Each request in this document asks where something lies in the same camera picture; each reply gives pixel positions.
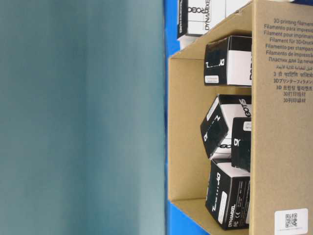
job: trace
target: cardboard box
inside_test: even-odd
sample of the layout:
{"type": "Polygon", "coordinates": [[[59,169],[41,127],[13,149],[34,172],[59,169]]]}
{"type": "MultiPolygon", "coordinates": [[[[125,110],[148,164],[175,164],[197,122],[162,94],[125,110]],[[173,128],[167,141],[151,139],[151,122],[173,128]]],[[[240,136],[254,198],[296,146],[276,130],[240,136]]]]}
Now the cardboard box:
{"type": "Polygon", "coordinates": [[[205,206],[224,230],[249,227],[250,173],[230,159],[211,161],[205,206]]]}
{"type": "Polygon", "coordinates": [[[251,37],[230,36],[206,45],[205,85],[252,85],[251,37]]]}
{"type": "Polygon", "coordinates": [[[251,118],[237,117],[233,120],[231,136],[231,165],[250,172],[251,164],[251,118]]]}
{"type": "MultiPolygon", "coordinates": [[[[283,224],[275,215],[279,218],[291,209],[308,209],[308,219],[303,217],[301,221],[307,223],[309,234],[312,233],[313,93],[306,92],[303,103],[289,103],[288,98],[284,102],[284,86],[288,89],[291,85],[281,84],[282,90],[278,90],[280,84],[274,83],[274,71],[279,70],[277,63],[266,55],[265,44],[270,36],[264,34],[264,25],[273,24],[275,19],[279,19],[279,26],[282,22],[286,27],[284,20],[291,20],[296,21],[297,27],[309,30],[309,26],[297,22],[312,22],[312,12],[311,6],[255,0],[169,59],[168,199],[211,235],[248,235],[249,231],[251,235],[279,234],[282,228],[276,223],[283,224]],[[205,46],[229,35],[251,34],[252,89],[204,86],[205,46]],[[251,94],[251,90],[250,226],[249,230],[224,231],[205,207],[210,166],[199,135],[199,123],[217,94],[251,94]]],[[[291,41],[286,46],[295,49],[299,45],[291,41]]],[[[298,64],[287,64],[301,68],[298,64]]]]}
{"type": "Polygon", "coordinates": [[[217,95],[200,129],[209,159],[230,158],[233,119],[251,117],[251,96],[217,95]]]}

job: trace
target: dynamixel box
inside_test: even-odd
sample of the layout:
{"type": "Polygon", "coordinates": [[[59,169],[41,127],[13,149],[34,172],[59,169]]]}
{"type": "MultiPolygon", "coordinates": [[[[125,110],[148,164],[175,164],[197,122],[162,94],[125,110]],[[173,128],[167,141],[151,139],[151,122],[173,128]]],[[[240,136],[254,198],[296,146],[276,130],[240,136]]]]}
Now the dynamixel box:
{"type": "Polygon", "coordinates": [[[231,137],[231,165],[250,172],[251,118],[235,117],[231,137]]]}
{"type": "Polygon", "coordinates": [[[230,36],[205,49],[205,85],[252,85],[251,37],[230,36]]]}
{"type": "Polygon", "coordinates": [[[249,227],[250,173],[230,159],[211,161],[205,206],[225,230],[249,227]]]}
{"type": "Polygon", "coordinates": [[[225,0],[178,0],[178,40],[194,40],[225,18],[225,0]]]}
{"type": "Polygon", "coordinates": [[[251,117],[251,96],[219,94],[200,129],[208,158],[230,158],[233,119],[251,117]]]}

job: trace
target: stacked boxes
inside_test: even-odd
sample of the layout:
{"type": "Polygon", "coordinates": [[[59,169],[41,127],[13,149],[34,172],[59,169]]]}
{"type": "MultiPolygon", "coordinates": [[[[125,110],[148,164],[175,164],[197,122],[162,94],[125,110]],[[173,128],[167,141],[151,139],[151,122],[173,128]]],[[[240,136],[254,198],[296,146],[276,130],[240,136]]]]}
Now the stacked boxes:
{"type": "MultiPolygon", "coordinates": [[[[204,84],[252,85],[251,37],[206,46],[204,84]]],[[[249,227],[251,96],[219,94],[201,124],[211,172],[205,206],[225,230],[249,227]]]]}
{"type": "Polygon", "coordinates": [[[202,141],[210,159],[230,158],[236,117],[251,117],[251,96],[218,95],[201,124],[202,141]]]}

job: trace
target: open cardboard box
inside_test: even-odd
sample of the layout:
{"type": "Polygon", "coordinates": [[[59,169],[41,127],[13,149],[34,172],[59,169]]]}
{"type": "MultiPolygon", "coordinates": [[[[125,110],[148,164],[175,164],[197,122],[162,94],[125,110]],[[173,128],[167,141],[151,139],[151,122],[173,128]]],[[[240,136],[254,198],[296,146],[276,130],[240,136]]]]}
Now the open cardboard box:
{"type": "Polygon", "coordinates": [[[305,103],[284,103],[284,91],[277,90],[277,63],[266,55],[264,34],[275,19],[313,23],[313,7],[255,0],[169,60],[168,198],[211,235],[273,235],[276,211],[303,208],[313,234],[313,92],[306,92],[305,103]],[[205,45],[228,35],[253,37],[252,90],[203,83],[205,45]],[[216,94],[251,92],[250,229],[223,231],[204,205],[210,162],[200,124],[216,94]]]}

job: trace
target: barcode label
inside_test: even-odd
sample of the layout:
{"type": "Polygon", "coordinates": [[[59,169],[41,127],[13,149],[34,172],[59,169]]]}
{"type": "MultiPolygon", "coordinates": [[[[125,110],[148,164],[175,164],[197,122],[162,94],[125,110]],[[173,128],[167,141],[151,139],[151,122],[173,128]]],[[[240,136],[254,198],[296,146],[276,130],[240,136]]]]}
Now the barcode label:
{"type": "Polygon", "coordinates": [[[298,213],[286,214],[286,228],[298,227],[298,213]]]}
{"type": "Polygon", "coordinates": [[[308,213],[308,209],[276,211],[275,235],[307,234],[308,213]]]}

